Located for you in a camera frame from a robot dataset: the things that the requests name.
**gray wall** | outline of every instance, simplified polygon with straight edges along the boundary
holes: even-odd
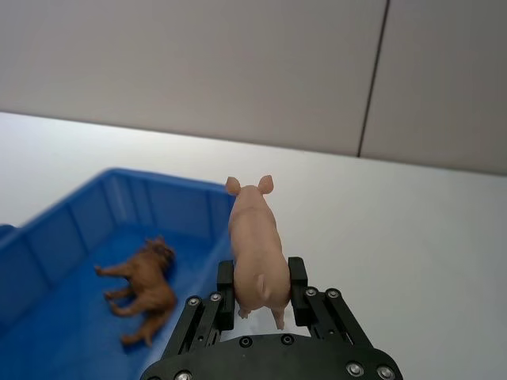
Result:
[[[355,154],[384,5],[9,0],[0,109]]]
[[[499,0],[9,0],[0,110],[507,173],[506,14]]]
[[[368,158],[507,173],[507,2],[392,1]]]

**pink toy pig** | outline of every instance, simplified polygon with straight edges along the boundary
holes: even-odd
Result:
[[[239,316],[247,318],[251,310],[267,306],[276,327],[284,328],[284,309],[291,297],[291,279],[282,254],[276,221],[263,195],[273,190],[273,179],[264,176],[258,186],[241,187],[238,180],[227,178],[226,189],[236,196],[229,219],[229,234],[236,258],[234,292]]]

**brown toy dog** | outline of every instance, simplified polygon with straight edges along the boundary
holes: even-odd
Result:
[[[144,340],[151,346],[153,335],[166,323],[176,306],[176,295],[164,278],[164,272],[174,260],[174,252],[164,242],[163,237],[146,240],[129,261],[113,267],[95,266],[99,276],[124,277],[129,286],[118,291],[106,291],[105,299],[109,300],[111,311],[119,317],[129,317],[145,312],[146,319],[134,335],[123,335],[122,344],[134,344]],[[120,308],[113,299],[135,296],[130,306]]]
[[[229,234],[236,258],[234,292],[239,316],[247,318],[251,310],[267,306],[276,327],[283,329],[291,279],[275,217],[263,197],[273,187],[271,176],[262,177],[258,186],[243,188],[236,178],[227,178],[227,192],[237,196],[229,218]]]

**blue plastic tray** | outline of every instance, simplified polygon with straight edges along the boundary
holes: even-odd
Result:
[[[20,229],[0,229],[0,379],[137,379],[162,354],[185,299],[215,290],[231,258],[223,186],[109,170]],[[125,350],[120,335],[143,317],[114,317],[103,292],[123,279],[93,265],[128,259],[163,235],[176,262],[168,275],[178,306],[153,348]]]

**white surface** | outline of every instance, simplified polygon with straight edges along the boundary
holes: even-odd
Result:
[[[507,2],[393,0],[367,158],[507,174]]]
[[[342,290],[406,379],[505,378],[507,178],[0,114],[0,222],[111,166],[243,184],[271,173],[285,255]],[[249,323],[233,335],[274,332],[266,311]]]
[[[355,154],[385,1],[0,2],[0,109]]]

